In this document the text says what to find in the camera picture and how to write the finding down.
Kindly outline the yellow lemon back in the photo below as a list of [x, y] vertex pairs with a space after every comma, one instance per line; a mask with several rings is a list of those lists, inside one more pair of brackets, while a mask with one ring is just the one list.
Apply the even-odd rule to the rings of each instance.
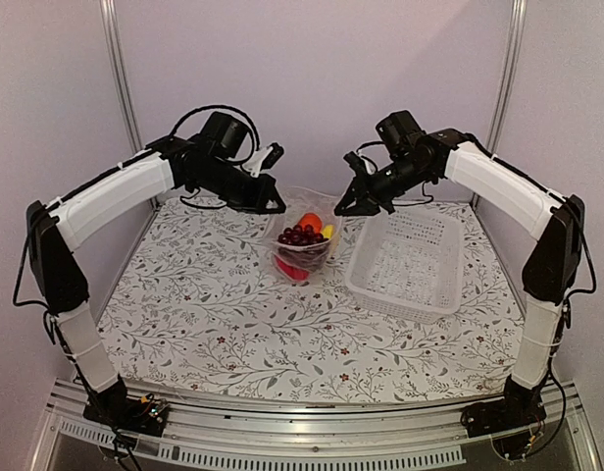
[[326, 225], [321, 230], [321, 235], [323, 236], [323, 238], [325, 240], [332, 239], [332, 237], [334, 236], [334, 234], [335, 234], [335, 227], [334, 227], [334, 225]]

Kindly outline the clear zip top bag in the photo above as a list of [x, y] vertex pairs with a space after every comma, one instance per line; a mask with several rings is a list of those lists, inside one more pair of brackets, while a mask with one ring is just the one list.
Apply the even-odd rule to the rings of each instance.
[[341, 219], [334, 214], [338, 197], [300, 186], [279, 192], [286, 210], [268, 223], [269, 260], [290, 282], [305, 282], [323, 269], [338, 245]]

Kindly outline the orange mandarin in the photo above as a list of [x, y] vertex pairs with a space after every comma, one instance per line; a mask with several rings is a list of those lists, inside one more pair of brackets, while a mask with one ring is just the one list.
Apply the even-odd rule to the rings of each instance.
[[312, 227], [315, 233], [318, 233], [323, 227], [322, 219], [315, 213], [306, 213], [298, 221], [298, 225], [305, 230], [307, 227]]

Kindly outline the dark red grapes bunch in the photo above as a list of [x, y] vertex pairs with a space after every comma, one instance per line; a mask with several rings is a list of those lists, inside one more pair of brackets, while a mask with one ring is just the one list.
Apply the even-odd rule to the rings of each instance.
[[318, 270], [327, 260], [329, 241], [312, 227], [303, 230], [299, 225], [285, 228], [277, 237], [277, 256], [299, 269]]

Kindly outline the red bell pepper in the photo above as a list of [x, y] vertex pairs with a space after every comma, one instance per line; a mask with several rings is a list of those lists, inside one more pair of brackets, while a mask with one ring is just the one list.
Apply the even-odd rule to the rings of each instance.
[[275, 262], [277, 269], [293, 283], [304, 282], [310, 276], [308, 271], [288, 265], [277, 256], [275, 257]]

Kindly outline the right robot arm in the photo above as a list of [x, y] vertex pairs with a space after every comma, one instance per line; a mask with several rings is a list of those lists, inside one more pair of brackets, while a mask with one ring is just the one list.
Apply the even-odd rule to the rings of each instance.
[[535, 241], [522, 271], [527, 310], [518, 358], [502, 399], [487, 409], [502, 427], [515, 428], [536, 416], [552, 360], [571, 325], [570, 297], [575, 294], [581, 257], [584, 204], [577, 196], [560, 195], [503, 162], [470, 133], [410, 131], [385, 146], [393, 153], [392, 162], [373, 173], [357, 153], [345, 155], [354, 178], [335, 215], [393, 213], [394, 199], [407, 190], [447, 179], [503, 211]]

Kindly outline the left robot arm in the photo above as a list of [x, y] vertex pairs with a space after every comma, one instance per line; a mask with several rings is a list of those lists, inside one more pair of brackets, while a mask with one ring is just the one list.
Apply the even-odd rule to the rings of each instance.
[[267, 171], [282, 156], [273, 143], [245, 163], [229, 160], [213, 140], [163, 137], [81, 187], [26, 210], [30, 268], [67, 354], [93, 392], [97, 411], [114, 426], [133, 418], [133, 404], [102, 343], [89, 306], [88, 282], [74, 253], [125, 212], [172, 189], [205, 189], [226, 207], [281, 214], [285, 204]]

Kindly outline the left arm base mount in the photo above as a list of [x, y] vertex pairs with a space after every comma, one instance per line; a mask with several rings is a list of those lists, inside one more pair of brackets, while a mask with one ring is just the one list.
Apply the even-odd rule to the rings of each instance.
[[83, 411], [83, 418], [120, 431], [162, 437], [170, 412], [169, 403], [148, 394], [132, 398], [120, 392], [95, 394]]

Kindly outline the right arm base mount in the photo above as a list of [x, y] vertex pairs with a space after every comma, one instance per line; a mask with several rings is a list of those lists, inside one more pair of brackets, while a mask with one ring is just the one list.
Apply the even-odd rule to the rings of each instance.
[[460, 423], [470, 438], [489, 436], [499, 457], [515, 461], [529, 455], [545, 419], [546, 411], [540, 398], [525, 404], [504, 396], [466, 406]]

